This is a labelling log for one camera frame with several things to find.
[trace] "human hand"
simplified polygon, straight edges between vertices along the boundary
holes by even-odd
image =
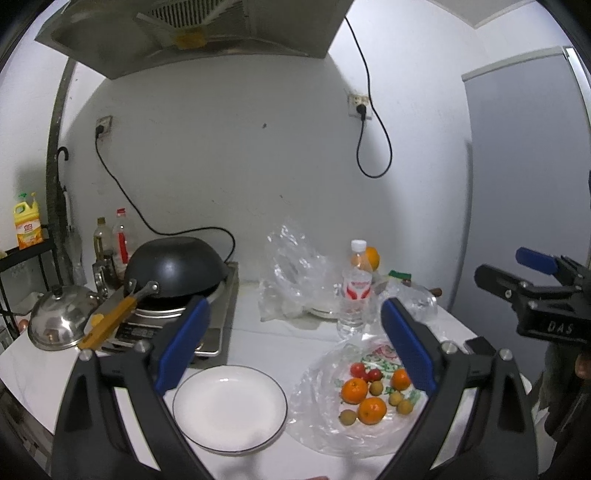
[[[583,380],[591,380],[591,352],[581,353],[574,363],[574,373]]]

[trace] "frying pan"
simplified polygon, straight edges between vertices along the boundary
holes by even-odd
[[[169,299],[199,294],[228,275],[228,268],[216,251],[203,240],[186,236],[160,238],[141,245],[125,270],[128,294],[100,318],[78,347],[96,350],[121,322],[148,296]]]

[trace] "black shelf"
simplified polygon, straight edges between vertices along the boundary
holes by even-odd
[[[53,238],[51,237],[44,239],[43,242],[40,244],[33,245],[32,247],[27,247],[23,250],[19,250],[18,248],[11,248],[7,252],[7,256],[5,258],[0,258],[0,274],[8,270],[9,268],[14,267],[15,265],[18,265],[20,263],[26,262],[27,260],[37,257],[39,261],[39,268],[41,269],[41,276],[43,277],[43,283],[45,284],[45,288],[49,291],[49,283],[47,282],[45,268],[43,267],[43,259],[41,258],[41,256],[46,252],[51,252],[51,256],[53,257],[53,264],[56,269],[57,280],[60,283],[60,285],[63,285],[63,280],[61,279],[60,274],[59,262],[57,259],[56,243],[53,241]],[[6,307],[6,309],[0,308],[0,315],[4,318],[4,322],[6,323],[10,335],[13,339],[16,339],[18,337],[18,325],[14,317],[14,313],[10,309],[10,304],[8,303],[8,296],[6,295],[6,291],[4,290],[4,284],[2,283],[1,275],[0,294],[2,295],[4,306]]]

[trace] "stove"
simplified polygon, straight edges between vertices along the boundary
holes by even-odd
[[[202,292],[211,306],[209,328],[195,349],[195,357],[218,356],[227,349],[230,329],[238,297],[238,263],[228,262],[228,276],[216,287]],[[123,299],[123,287],[107,299],[95,313],[106,313]],[[100,350],[108,353],[125,352],[142,339],[151,339],[168,322],[184,311],[191,296],[175,299],[150,299],[140,302],[131,316],[121,323],[103,343]]]

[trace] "ceiling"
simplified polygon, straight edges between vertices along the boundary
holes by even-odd
[[[534,0],[430,0],[474,28]]]

